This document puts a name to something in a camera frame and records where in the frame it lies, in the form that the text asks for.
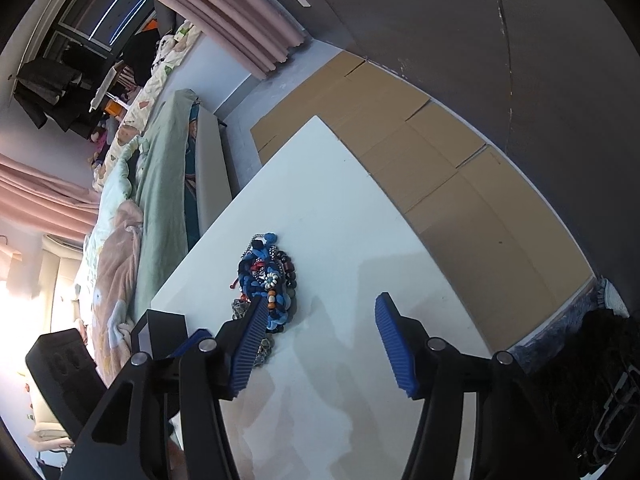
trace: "bed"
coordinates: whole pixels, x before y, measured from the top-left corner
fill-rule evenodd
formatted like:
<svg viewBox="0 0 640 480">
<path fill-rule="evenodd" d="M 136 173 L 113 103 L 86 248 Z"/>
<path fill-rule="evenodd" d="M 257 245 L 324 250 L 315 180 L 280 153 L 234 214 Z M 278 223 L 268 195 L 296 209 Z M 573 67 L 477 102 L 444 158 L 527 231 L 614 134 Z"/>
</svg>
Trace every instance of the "bed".
<svg viewBox="0 0 640 480">
<path fill-rule="evenodd" d="M 180 66 L 200 36 L 199 28 L 190 22 L 184 22 L 176 34 L 161 38 L 151 68 L 151 78 L 128 106 L 115 139 L 106 153 L 104 163 L 95 170 L 95 190 L 104 189 L 111 171 L 129 141 L 136 135 L 145 134 L 151 117 L 155 117 L 158 113 L 159 106 L 156 101 L 162 101 L 162 89 L 168 78 L 173 70 Z"/>
<path fill-rule="evenodd" d="M 104 183 L 96 227 L 85 240 L 76 284 L 98 372 L 118 368 L 127 356 L 122 348 L 130 348 L 127 336 L 133 320 L 149 308 L 156 292 L 231 200 L 217 117 L 200 105 L 194 92 L 173 92 L 157 104 L 143 135 L 119 153 Z M 112 263 L 119 247 L 113 237 L 125 202 L 135 202 L 142 212 L 142 242 L 133 259 L 124 255 Z M 127 272 L 132 262 L 137 267 L 128 278 L 134 286 L 127 285 L 118 301 L 107 305 L 102 292 L 112 293 L 117 284 L 96 286 L 106 272 L 106 261 L 121 267 L 115 276 Z M 107 383 L 114 377 L 101 375 Z"/>
</svg>

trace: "window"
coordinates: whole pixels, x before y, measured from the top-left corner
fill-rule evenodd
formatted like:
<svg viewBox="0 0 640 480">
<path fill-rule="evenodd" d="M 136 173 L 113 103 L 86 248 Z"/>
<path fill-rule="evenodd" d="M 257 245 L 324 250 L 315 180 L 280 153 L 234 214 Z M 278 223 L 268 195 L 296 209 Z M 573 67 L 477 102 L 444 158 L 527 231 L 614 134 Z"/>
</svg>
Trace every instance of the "window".
<svg viewBox="0 0 640 480">
<path fill-rule="evenodd" d="M 99 82 L 153 10 L 153 0 L 67 0 L 40 55 Z"/>
<path fill-rule="evenodd" d="M 146 0 L 73 0 L 60 25 L 111 50 Z"/>
</svg>

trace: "pink blanket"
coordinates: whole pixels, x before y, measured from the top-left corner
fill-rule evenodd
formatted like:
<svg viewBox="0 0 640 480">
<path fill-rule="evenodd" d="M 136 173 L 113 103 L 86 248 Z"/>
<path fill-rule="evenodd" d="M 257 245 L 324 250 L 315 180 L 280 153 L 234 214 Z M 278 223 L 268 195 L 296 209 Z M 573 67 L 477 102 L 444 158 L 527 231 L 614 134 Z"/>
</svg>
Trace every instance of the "pink blanket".
<svg viewBox="0 0 640 480">
<path fill-rule="evenodd" d="M 138 275 L 142 221 L 142 210 L 133 200 L 125 200 L 98 261 L 92 341 L 97 370 L 107 386 L 131 357 L 132 322 L 127 322 L 127 309 Z"/>
</svg>

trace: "hanging clothes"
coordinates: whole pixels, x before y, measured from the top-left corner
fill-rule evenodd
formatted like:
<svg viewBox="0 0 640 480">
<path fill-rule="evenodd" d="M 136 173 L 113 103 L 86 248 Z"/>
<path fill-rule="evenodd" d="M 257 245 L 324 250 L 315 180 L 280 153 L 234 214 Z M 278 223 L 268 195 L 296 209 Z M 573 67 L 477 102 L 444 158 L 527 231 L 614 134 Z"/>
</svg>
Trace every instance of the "hanging clothes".
<svg viewBox="0 0 640 480">
<path fill-rule="evenodd" d="M 89 112 L 91 91 L 80 87 L 71 87 L 57 104 L 52 105 L 18 82 L 14 97 L 37 129 L 46 124 L 47 118 L 51 118 L 64 132 L 71 129 L 85 139 L 91 134 L 101 115 L 100 111 Z"/>
<path fill-rule="evenodd" d="M 38 57 L 21 67 L 17 79 L 55 105 L 71 85 L 77 85 L 81 81 L 82 72 L 52 59 Z"/>
<path fill-rule="evenodd" d="M 130 69 L 136 85 L 144 86 L 151 79 L 151 66 L 156 58 L 160 35 L 156 28 L 132 36 L 122 49 L 122 59 Z"/>
</svg>

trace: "green blanket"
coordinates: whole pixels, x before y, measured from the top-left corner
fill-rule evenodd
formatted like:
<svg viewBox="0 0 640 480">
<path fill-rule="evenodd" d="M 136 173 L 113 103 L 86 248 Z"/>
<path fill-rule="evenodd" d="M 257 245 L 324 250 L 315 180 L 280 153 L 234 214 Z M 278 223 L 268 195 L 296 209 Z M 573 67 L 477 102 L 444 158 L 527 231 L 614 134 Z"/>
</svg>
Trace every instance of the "green blanket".
<svg viewBox="0 0 640 480">
<path fill-rule="evenodd" d="M 189 135 L 191 90 L 178 90 L 145 132 L 150 142 L 136 192 L 144 213 L 140 267 L 132 318 L 139 320 L 151 300 L 188 252 L 184 224 L 184 152 Z"/>
</svg>

